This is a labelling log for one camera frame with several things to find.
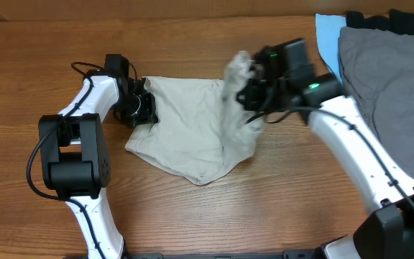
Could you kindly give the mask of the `beige shorts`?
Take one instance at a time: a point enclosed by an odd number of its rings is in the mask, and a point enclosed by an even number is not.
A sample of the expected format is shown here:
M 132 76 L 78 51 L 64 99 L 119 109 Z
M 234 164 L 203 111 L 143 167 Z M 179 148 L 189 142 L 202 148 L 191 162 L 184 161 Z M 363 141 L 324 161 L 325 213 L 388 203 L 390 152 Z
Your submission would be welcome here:
M 222 80 L 148 76 L 144 87 L 155 97 L 158 121 L 136 127 L 126 150 L 199 186 L 228 174 L 253 156 L 264 128 L 236 101 L 251 64 L 251 55 L 239 51 Z

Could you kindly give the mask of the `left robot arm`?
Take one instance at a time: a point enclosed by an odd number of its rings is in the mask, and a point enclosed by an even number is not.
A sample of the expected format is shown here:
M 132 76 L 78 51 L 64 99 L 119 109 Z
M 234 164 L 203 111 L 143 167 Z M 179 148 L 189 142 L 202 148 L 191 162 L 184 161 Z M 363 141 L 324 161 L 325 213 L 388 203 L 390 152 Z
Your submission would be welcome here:
M 129 256 L 107 198 L 111 159 L 103 121 L 109 112 L 128 127 L 157 122 L 155 98 L 143 79 L 117 69 L 92 69 L 67 107 L 41 117 L 33 151 L 41 156 L 43 181 L 54 192 L 50 198 L 65 202 L 74 214 L 87 258 Z

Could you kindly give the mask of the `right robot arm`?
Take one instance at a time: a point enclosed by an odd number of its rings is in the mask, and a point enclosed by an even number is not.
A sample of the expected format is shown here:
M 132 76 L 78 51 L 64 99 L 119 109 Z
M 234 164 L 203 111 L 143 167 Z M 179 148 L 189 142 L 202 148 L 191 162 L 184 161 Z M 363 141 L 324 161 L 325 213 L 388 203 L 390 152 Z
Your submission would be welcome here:
M 354 234 L 320 246 L 314 258 L 414 258 L 414 179 L 386 152 L 333 75 L 302 82 L 251 78 L 236 100 L 256 117 L 299 113 L 364 202 L 368 217 Z

